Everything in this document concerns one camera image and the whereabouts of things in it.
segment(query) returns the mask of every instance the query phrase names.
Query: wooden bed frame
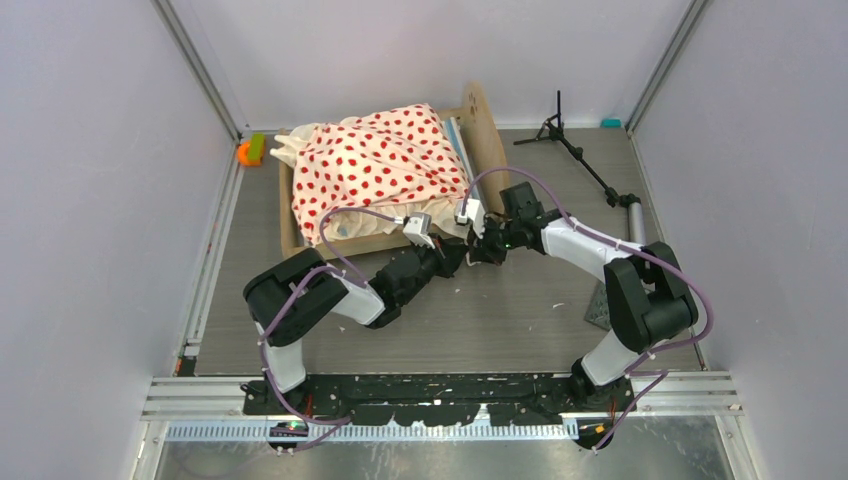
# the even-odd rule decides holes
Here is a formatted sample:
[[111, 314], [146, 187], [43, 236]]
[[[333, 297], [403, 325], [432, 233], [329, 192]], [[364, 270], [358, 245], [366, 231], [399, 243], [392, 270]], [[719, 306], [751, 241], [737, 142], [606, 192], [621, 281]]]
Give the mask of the wooden bed frame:
[[[462, 93], [461, 107], [439, 111], [438, 115], [443, 120], [449, 117], [457, 117], [462, 141], [470, 157], [469, 162], [474, 166], [476, 173], [507, 164], [501, 137], [492, 119], [492, 112], [489, 110], [483, 87], [479, 83], [471, 82], [466, 85]], [[298, 245], [297, 221], [291, 209], [292, 173], [292, 169], [288, 165], [280, 163], [280, 243], [283, 248], [283, 258], [289, 258], [308, 248]], [[493, 173], [482, 180], [481, 192], [490, 211], [503, 212], [503, 203], [499, 192], [508, 186], [509, 175], [507, 172]], [[407, 245], [409, 245], [409, 240], [404, 237], [400, 230], [388, 235], [378, 233], [333, 242], [333, 246], [346, 257]], [[324, 258], [335, 258], [335, 255], [323, 244], [317, 245], [315, 248], [321, 252]]]

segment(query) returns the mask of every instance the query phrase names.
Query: metal rod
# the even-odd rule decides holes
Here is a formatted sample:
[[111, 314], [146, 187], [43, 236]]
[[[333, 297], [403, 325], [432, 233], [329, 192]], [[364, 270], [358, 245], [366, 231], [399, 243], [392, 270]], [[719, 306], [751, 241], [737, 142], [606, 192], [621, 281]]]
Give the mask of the metal rod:
[[630, 241], [644, 245], [647, 242], [645, 238], [645, 218], [642, 215], [642, 204], [633, 202], [627, 207], [627, 223], [630, 227]]
[[641, 122], [642, 117], [645, 116], [645, 112], [651, 105], [651, 102], [653, 102], [654, 97], [665, 82], [666, 77], [668, 77], [671, 68], [674, 66], [674, 63], [677, 61], [677, 58], [680, 56], [680, 53], [683, 51], [683, 48], [689, 41], [689, 38], [691, 38], [692, 32], [695, 31], [695, 27], [698, 24], [698, 20], [703, 15], [704, 9], [710, 2], [711, 0], [692, 0], [689, 4], [689, 8], [683, 15], [680, 25], [678, 25], [677, 30], [674, 32], [674, 36], [672, 36], [671, 42], [666, 48], [665, 53], [663, 53], [662, 59], [660, 59], [660, 63], [657, 64], [657, 68], [654, 69], [651, 79], [648, 80], [648, 84], [645, 86], [642, 96], [639, 97], [639, 101], [636, 103], [636, 108], [633, 109], [633, 114], [627, 121], [626, 128], [628, 134], [632, 135], [636, 130], [636, 127], [639, 126], [639, 122]]
[[232, 138], [233, 141], [239, 141], [241, 139], [241, 132], [236, 126], [236, 122], [233, 120], [233, 116], [230, 114], [230, 111], [227, 109], [224, 99], [221, 98], [221, 95], [218, 93], [218, 89], [212, 81], [212, 76], [209, 75], [209, 71], [203, 64], [203, 60], [200, 59], [200, 54], [197, 53], [197, 49], [194, 47], [191, 38], [189, 38], [188, 32], [186, 31], [183, 23], [180, 21], [171, 1], [151, 0], [151, 3], [159, 13], [159, 18], [162, 19], [162, 23], [164, 23], [168, 31], [171, 32], [171, 36], [174, 38], [174, 42], [176, 42], [180, 52], [183, 54], [183, 58], [188, 64], [189, 70], [191, 70], [198, 83], [200, 83], [201, 90], [203, 90], [203, 93], [206, 95], [209, 103], [212, 104], [212, 108], [215, 110], [215, 113], [218, 115], [221, 123], [224, 124], [224, 128], [227, 130], [230, 138]]

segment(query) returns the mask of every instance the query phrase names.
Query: polka dot fabric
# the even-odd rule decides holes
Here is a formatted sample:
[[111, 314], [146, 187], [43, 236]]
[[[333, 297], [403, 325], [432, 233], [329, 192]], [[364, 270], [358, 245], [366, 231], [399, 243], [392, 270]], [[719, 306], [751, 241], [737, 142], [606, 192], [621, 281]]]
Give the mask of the polka dot fabric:
[[344, 124], [317, 124], [297, 151], [292, 210], [304, 238], [342, 206], [380, 207], [450, 198], [469, 180], [429, 105], [411, 105]]

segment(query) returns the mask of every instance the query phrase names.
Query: gray floor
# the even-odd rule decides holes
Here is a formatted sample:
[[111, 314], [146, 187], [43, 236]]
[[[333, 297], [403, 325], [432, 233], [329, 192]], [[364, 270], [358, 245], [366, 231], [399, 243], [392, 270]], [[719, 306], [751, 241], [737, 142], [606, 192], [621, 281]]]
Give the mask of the gray floor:
[[[510, 165], [541, 175], [583, 223], [626, 237], [625, 210], [604, 203], [598, 185], [561, 145], [512, 145], [533, 134], [501, 132]], [[566, 135], [585, 149], [587, 161], [619, 193], [633, 192], [645, 201], [648, 242], [656, 240], [653, 213], [624, 131], [580, 129]], [[197, 373], [259, 371], [256, 328], [241, 292], [251, 278], [282, 260], [278, 168], [271, 157], [245, 172]], [[512, 179], [522, 181], [518, 175]], [[544, 192], [538, 196], [552, 208]], [[370, 275], [393, 254], [353, 258]], [[382, 330], [325, 318], [306, 336], [306, 368], [315, 373], [568, 371], [605, 333], [583, 321], [595, 285], [593, 277], [564, 261], [513, 251], [500, 267], [463, 267], [454, 279], [434, 279], [404, 307], [400, 319]], [[663, 352], [651, 367], [697, 369], [698, 362], [694, 349], [682, 348]]]

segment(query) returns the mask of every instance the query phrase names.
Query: purple cable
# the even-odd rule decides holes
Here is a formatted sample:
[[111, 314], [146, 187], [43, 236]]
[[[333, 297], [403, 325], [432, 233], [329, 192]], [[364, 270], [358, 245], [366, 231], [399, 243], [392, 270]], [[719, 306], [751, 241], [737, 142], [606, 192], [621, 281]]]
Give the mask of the purple cable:
[[[683, 283], [685, 283], [689, 288], [691, 288], [693, 292], [695, 292], [695, 295], [697, 295], [698, 298], [701, 299], [701, 303], [704, 305], [704, 314], [706, 316], [706, 319], [704, 320], [704, 322], [705, 322], [704, 323], [704, 329], [701, 331], [701, 333], [694, 335], [690, 338], [687, 338], [685, 340], [680, 340], [680, 341], [677, 341], [677, 342], [671, 342], [671, 343], [667, 343], [665, 345], [661, 345], [659, 347], [655, 347], [652, 351], [651, 350], [646, 351], [641, 356], [639, 356], [639, 358], [635, 362], [633, 362], [632, 365], [630, 365], [629, 367], [627, 367], [627, 369], [625, 369], [625, 373], [630, 374], [632, 376], [644, 376], [644, 375], [656, 374], [656, 373], [653, 373], [653, 372], [651, 372], [651, 373], [634, 372], [633, 370], [635, 370], [636, 367], [638, 367], [639, 365], [644, 363], [645, 360], [650, 358], [651, 353], [662, 352], [664, 350], [669, 350], [669, 349], [677, 348], [677, 347], [683, 347], [683, 346], [686, 346], [686, 345], [693, 345], [693, 344], [697, 343], [698, 341], [702, 340], [707, 335], [709, 335], [710, 331], [712, 331], [712, 329], [713, 329], [714, 313], [713, 313], [712, 303], [710, 302], [709, 298], [707, 298], [707, 296], [703, 292], [703, 290], [698, 288], [698, 286], [695, 285], [694, 281], [688, 275], [686, 275], [685, 273], [680, 271], [680, 269], [675, 267], [674, 265], [671, 265], [670, 263], [668, 263], [664, 260], [660, 260], [659, 258], [656, 258], [653, 255], [649, 255], [649, 254], [647, 254], [647, 253], [645, 253], [641, 250], [631, 248], [627, 245], [617, 245], [616, 242], [613, 242], [612, 240], [610, 240], [606, 237], [598, 235], [595, 232], [587, 230], [587, 229], [583, 228], [581, 225], [575, 224], [574, 221], [571, 219], [571, 216], [568, 214], [568, 212], [565, 211], [565, 208], [563, 208], [562, 204], [559, 201], [559, 198], [557, 198], [557, 196], [554, 195], [554, 192], [551, 190], [551, 188], [548, 187], [545, 184], [545, 182], [543, 182], [542, 179], [540, 179], [536, 175], [534, 175], [534, 174], [532, 174], [532, 173], [530, 173], [526, 170], [516, 168], [516, 167], [495, 167], [495, 168], [486, 170], [485, 172], [482, 172], [479, 175], [477, 175], [477, 177], [475, 177], [474, 180], [471, 182], [471, 184], [468, 186], [468, 192], [471, 192], [471, 189], [474, 188], [474, 186], [477, 183], [479, 183], [480, 180], [483, 177], [485, 177], [486, 175], [489, 175], [490, 173], [499, 172], [499, 171], [515, 172], [515, 173], [524, 175], [525, 177], [529, 178], [530, 180], [536, 182], [536, 184], [538, 184], [539, 187], [542, 190], [544, 190], [548, 194], [548, 196], [551, 197], [551, 200], [553, 200], [554, 205], [556, 205], [557, 210], [559, 210], [560, 215], [562, 215], [562, 218], [565, 220], [565, 223], [568, 226], [574, 228], [576, 231], [579, 231], [583, 235], [585, 235], [585, 236], [587, 236], [587, 237], [589, 237], [593, 240], [601, 242], [605, 245], [609, 245], [611, 247], [620, 248], [624, 252], [627, 252], [631, 255], [635, 255], [635, 256], [641, 258], [642, 260], [653, 263], [654, 265], [657, 265], [658, 267], [663, 268], [668, 272], [671, 272], [672, 275], [679, 278]], [[465, 206], [468, 204], [468, 198], [469, 197], [470, 197], [470, 193], [466, 193], [465, 198], [462, 200], [462, 210], [461, 210], [461, 212], [463, 214], [465, 213]], [[644, 390], [642, 390], [639, 393], [639, 395], [637, 395], [636, 397], [633, 398], [633, 401], [630, 402], [630, 404], [627, 406], [627, 408], [625, 408], [624, 411], [621, 413], [621, 416], [619, 417], [618, 421], [613, 424], [612, 428], [610, 428], [610, 430], [606, 433], [606, 435], [604, 435], [603, 438], [601, 438], [601, 441], [598, 442], [598, 444], [596, 445], [596, 448], [595, 448], [596, 454], [597, 454], [597, 449], [600, 448], [601, 446], [603, 446], [609, 440], [609, 437], [612, 436], [612, 434], [615, 432], [615, 430], [621, 424], [621, 421], [624, 420], [625, 417], [627, 417], [627, 414], [630, 413], [634, 408], [636, 408], [636, 402], [638, 402], [639, 399], [642, 398], [643, 395], [645, 395], [652, 388], [657, 386], [657, 384], [660, 383], [667, 376], [668, 376], [667, 371], [663, 371], [663, 372], [659, 373], [659, 378], [654, 380], [650, 385], [648, 385]]]
[[294, 302], [300, 296], [300, 292], [302, 292], [303, 289], [306, 288], [306, 285], [309, 283], [310, 280], [312, 280], [316, 275], [322, 272], [334, 272], [339, 275], [341, 275], [342, 273], [339, 271], [339, 269], [332, 265], [324, 265], [322, 267], [313, 268], [309, 273], [307, 273], [306, 276], [303, 277], [303, 280], [300, 281], [297, 288], [295, 288], [294, 292], [289, 295], [288, 300], [286, 300], [286, 303], [283, 304], [283, 308], [281, 308], [280, 311], [277, 312], [277, 316], [274, 317], [273, 320], [271, 320], [271, 323], [268, 325], [268, 328], [266, 328], [265, 331], [262, 332], [262, 335], [259, 336], [260, 342], [268, 340], [268, 337], [271, 336], [271, 334], [274, 333], [274, 330], [277, 329], [277, 325], [279, 325], [280, 322], [283, 320], [285, 314], [288, 313], [291, 306], [294, 305]]
[[262, 366], [265, 368], [265, 373], [268, 374], [268, 381], [271, 383], [271, 390], [274, 391], [274, 395], [276, 395], [277, 400], [279, 400], [280, 403], [283, 404], [283, 407], [285, 407], [285, 409], [288, 410], [289, 413], [303, 420], [304, 422], [314, 423], [316, 425], [344, 425], [350, 422], [350, 417], [337, 418], [334, 420], [318, 420], [317, 418], [307, 417], [306, 415], [298, 412], [294, 407], [291, 406], [291, 404], [289, 404], [289, 402], [286, 400], [285, 395], [283, 395], [283, 392], [281, 392], [280, 389], [277, 388], [277, 379], [274, 378], [274, 373], [271, 372], [271, 367], [268, 363], [268, 357], [265, 355], [265, 349], [263, 348], [263, 345], [259, 346], [259, 358], [262, 359]]
[[636, 402], [638, 402], [639, 399], [641, 399], [646, 393], [651, 391], [652, 388], [656, 387], [657, 384], [660, 383], [661, 381], [663, 381], [665, 379], [665, 377], [667, 377], [667, 376], [668, 376], [668, 372], [662, 372], [660, 374], [660, 376], [657, 377], [656, 380], [651, 382], [647, 387], [645, 387], [641, 392], [639, 392], [639, 395], [636, 395], [633, 398], [633, 401], [630, 402], [630, 405], [628, 405], [627, 408], [625, 408], [624, 411], [621, 412], [621, 416], [618, 417], [618, 421], [616, 421], [612, 424], [612, 427], [607, 431], [606, 435], [601, 437], [601, 440], [592, 448], [592, 450], [595, 452], [595, 455], [598, 454], [598, 450], [600, 450], [601, 447], [606, 445], [606, 443], [609, 441], [610, 437], [612, 437], [612, 434], [615, 433], [615, 431], [618, 429], [618, 426], [621, 425], [621, 421], [624, 420], [624, 417], [626, 417], [628, 413], [630, 413], [634, 408], [636, 408]]
[[365, 276], [365, 274], [364, 274], [364, 273], [362, 273], [362, 270], [360, 270], [360, 269], [359, 269], [356, 265], [354, 265], [354, 264], [353, 264], [353, 262], [351, 262], [350, 260], [348, 260], [347, 258], [345, 258], [345, 256], [344, 256], [344, 255], [342, 255], [342, 253], [341, 253], [341, 252], [339, 252], [339, 250], [338, 250], [336, 247], [334, 247], [334, 246], [333, 246], [332, 242], [327, 241], [327, 237], [324, 235], [324, 224], [327, 222], [327, 219], [329, 219], [329, 218], [330, 218], [330, 217], [332, 217], [333, 215], [335, 215], [335, 214], [337, 214], [337, 213], [341, 213], [341, 212], [360, 212], [360, 213], [367, 213], [368, 215], [372, 215], [372, 216], [375, 216], [375, 217], [377, 217], [377, 218], [379, 218], [379, 219], [386, 220], [387, 222], [392, 222], [392, 223], [394, 223], [395, 218], [394, 218], [394, 217], [390, 217], [390, 216], [388, 216], [388, 215], [383, 215], [382, 213], [372, 212], [371, 210], [368, 210], [368, 209], [366, 209], [366, 208], [362, 208], [362, 207], [341, 207], [341, 208], [337, 208], [337, 209], [335, 209], [335, 210], [333, 210], [333, 211], [331, 211], [331, 212], [328, 212], [326, 215], [324, 215], [324, 217], [323, 217], [323, 218], [321, 219], [321, 221], [318, 223], [318, 233], [321, 235], [321, 241], [322, 241], [322, 242], [324, 242], [324, 245], [326, 245], [326, 246], [327, 246], [327, 248], [328, 248], [331, 252], [333, 252], [333, 254], [334, 254], [336, 257], [338, 257], [338, 259], [339, 259], [342, 263], [344, 263], [345, 265], [347, 265], [347, 266], [348, 266], [348, 268], [350, 268], [350, 270], [351, 270], [353, 273], [355, 273], [355, 274], [356, 274], [356, 276], [358, 276], [358, 277], [359, 277], [359, 279], [361, 280], [361, 282], [360, 282], [360, 281], [358, 281], [358, 280], [356, 280], [356, 281], [354, 281], [354, 283], [356, 283], [356, 284], [357, 284], [357, 285], [359, 285], [360, 287], [364, 287], [365, 285], [367, 285], [367, 284], [368, 284], [368, 277], [366, 277], [366, 276]]

